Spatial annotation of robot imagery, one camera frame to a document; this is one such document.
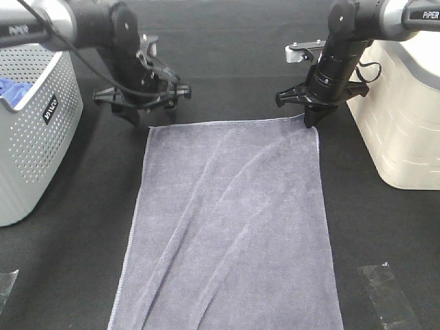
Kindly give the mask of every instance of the cable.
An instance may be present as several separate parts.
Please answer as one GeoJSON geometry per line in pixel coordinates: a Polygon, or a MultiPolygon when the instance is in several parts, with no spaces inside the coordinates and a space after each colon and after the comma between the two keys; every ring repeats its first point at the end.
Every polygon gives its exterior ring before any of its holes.
{"type": "Polygon", "coordinates": [[[381,65],[379,62],[370,62],[370,63],[366,63],[366,64],[359,62],[359,66],[360,66],[360,67],[369,67],[369,66],[371,66],[371,65],[379,65],[379,71],[378,71],[378,73],[377,73],[377,76],[376,76],[374,79],[372,79],[372,80],[367,80],[367,79],[365,79],[365,78],[362,76],[362,74],[360,73],[360,69],[359,69],[359,67],[356,67],[356,68],[355,68],[357,77],[358,77],[359,80],[362,81],[363,83],[366,83],[366,84],[372,83],[373,81],[376,81],[377,79],[379,79],[380,75],[382,74],[382,65],[381,65]]]}
{"type": "Polygon", "coordinates": [[[88,60],[86,60],[83,55],[78,51],[78,49],[69,41],[67,40],[62,34],[60,34],[58,31],[55,30],[55,28],[47,22],[38,12],[35,11],[34,8],[32,8],[30,5],[28,5],[24,0],[17,0],[32,16],[36,18],[36,20],[43,25],[45,29],[47,29],[49,32],[53,33],[58,39],[60,39],[68,48],[71,50],[76,57],[78,57],[81,62],[85,64],[87,68],[89,68],[90,71],[92,71],[95,75],[100,77],[101,79],[104,79],[108,83],[111,83],[112,85],[115,85],[117,88],[119,88],[121,91],[125,91],[128,94],[135,95],[135,96],[141,96],[146,98],[157,98],[159,96],[167,96],[168,93],[145,93],[141,91],[135,91],[134,89],[127,88],[125,86],[122,86],[120,83],[116,82],[114,79],[111,79],[109,77],[106,77],[104,74],[101,74],[95,67],[93,67],[88,60]]]}

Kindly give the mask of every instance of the transparent tape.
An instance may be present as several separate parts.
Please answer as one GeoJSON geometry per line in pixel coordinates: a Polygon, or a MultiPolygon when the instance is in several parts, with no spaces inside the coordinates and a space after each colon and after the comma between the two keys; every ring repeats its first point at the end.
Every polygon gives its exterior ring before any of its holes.
{"type": "Polygon", "coordinates": [[[14,286],[18,274],[18,270],[9,274],[0,273],[0,315],[6,305],[9,295],[11,294],[12,287],[14,286]]]}
{"type": "Polygon", "coordinates": [[[388,263],[364,266],[358,271],[385,330],[421,330],[388,263]]]}

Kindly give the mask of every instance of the black table surface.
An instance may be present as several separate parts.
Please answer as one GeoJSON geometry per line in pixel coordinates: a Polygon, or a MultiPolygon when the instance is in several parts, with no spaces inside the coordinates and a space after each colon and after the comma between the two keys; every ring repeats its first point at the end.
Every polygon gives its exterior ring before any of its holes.
{"type": "MultiPolygon", "coordinates": [[[[118,286],[149,126],[294,116],[277,91],[305,79],[284,46],[326,39],[330,1],[151,0],[129,2],[141,33],[192,85],[171,120],[143,113],[133,127],[91,101],[106,82],[72,56],[84,111],[34,212],[0,228],[0,272],[20,269],[0,329],[103,330],[118,286]]],[[[93,50],[85,56],[99,69],[93,50]]],[[[388,261],[424,329],[440,329],[438,191],[385,184],[347,106],[319,125],[320,165],[340,308],[346,330],[381,329],[357,268],[388,261]]]]}

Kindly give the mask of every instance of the white container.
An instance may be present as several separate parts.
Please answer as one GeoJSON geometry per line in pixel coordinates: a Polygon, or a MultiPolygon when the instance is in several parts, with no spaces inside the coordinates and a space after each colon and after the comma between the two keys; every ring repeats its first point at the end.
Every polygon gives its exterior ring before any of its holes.
{"type": "MultiPolygon", "coordinates": [[[[361,62],[381,63],[382,75],[347,102],[380,177],[396,188],[440,189],[439,41],[437,32],[375,41],[361,62]]],[[[377,66],[361,72],[372,78],[377,66]]]]}
{"type": "Polygon", "coordinates": [[[0,49],[0,76],[34,83],[15,108],[0,98],[1,227],[34,209],[70,145],[83,102],[67,52],[0,49]]]}

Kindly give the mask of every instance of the gray storage basket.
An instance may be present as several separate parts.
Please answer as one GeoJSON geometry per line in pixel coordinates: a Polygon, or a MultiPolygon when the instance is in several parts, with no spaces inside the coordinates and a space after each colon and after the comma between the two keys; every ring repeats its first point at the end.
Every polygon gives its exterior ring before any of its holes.
{"type": "Polygon", "coordinates": [[[12,108],[0,98],[0,227],[22,220],[54,176],[83,110],[67,52],[39,45],[0,49],[0,76],[34,86],[12,108]],[[46,124],[43,112],[58,106],[46,124]]]}

